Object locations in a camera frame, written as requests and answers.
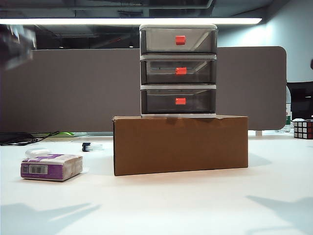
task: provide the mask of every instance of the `red drawer handle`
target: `red drawer handle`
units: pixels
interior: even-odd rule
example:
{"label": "red drawer handle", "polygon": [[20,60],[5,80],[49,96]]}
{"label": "red drawer handle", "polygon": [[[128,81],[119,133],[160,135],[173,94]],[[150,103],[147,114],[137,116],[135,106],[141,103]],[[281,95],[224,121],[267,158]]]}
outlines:
{"label": "red drawer handle", "polygon": [[185,43],[186,43],[186,36],[184,35],[176,36],[176,45],[185,45]]}
{"label": "red drawer handle", "polygon": [[186,104],[186,98],[176,98],[175,104],[176,105]]}
{"label": "red drawer handle", "polygon": [[186,67],[178,67],[175,70],[175,74],[176,75],[183,75],[183,74],[187,74],[187,68]]}

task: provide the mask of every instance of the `small black object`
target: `small black object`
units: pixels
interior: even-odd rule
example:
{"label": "small black object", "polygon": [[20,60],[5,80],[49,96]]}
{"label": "small black object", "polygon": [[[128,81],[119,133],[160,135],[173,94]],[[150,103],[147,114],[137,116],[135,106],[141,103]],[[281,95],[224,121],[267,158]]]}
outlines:
{"label": "small black object", "polygon": [[90,146],[91,143],[83,143],[83,152],[89,152],[89,150],[87,150],[87,146]]}

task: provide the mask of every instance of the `drawer unit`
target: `drawer unit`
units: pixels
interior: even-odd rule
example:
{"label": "drawer unit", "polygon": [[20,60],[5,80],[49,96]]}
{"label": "drawer unit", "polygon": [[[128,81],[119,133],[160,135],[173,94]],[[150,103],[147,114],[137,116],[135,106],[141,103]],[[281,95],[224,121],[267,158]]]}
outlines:
{"label": "drawer unit", "polygon": [[141,54],[216,53],[217,27],[205,25],[148,25],[140,30]]}
{"label": "drawer unit", "polygon": [[215,113],[214,89],[141,90],[142,114]]}
{"label": "drawer unit", "polygon": [[141,84],[216,82],[215,59],[144,59],[140,68]]}

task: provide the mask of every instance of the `fluorescent light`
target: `fluorescent light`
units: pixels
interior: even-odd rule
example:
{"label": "fluorescent light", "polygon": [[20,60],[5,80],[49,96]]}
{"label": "fluorescent light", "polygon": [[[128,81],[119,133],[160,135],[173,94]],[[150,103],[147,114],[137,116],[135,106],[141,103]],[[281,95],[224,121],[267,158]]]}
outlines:
{"label": "fluorescent light", "polygon": [[258,24],[261,18],[32,18],[32,19],[0,19],[0,24],[22,25],[72,25],[72,24],[96,24],[96,25],[141,25],[141,24]]}

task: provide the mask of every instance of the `black chair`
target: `black chair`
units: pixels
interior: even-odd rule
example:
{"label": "black chair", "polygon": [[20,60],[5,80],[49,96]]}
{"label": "black chair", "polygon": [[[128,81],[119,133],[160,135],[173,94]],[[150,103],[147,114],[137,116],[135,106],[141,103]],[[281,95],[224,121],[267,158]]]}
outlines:
{"label": "black chair", "polygon": [[313,119],[313,82],[288,82],[292,119]]}

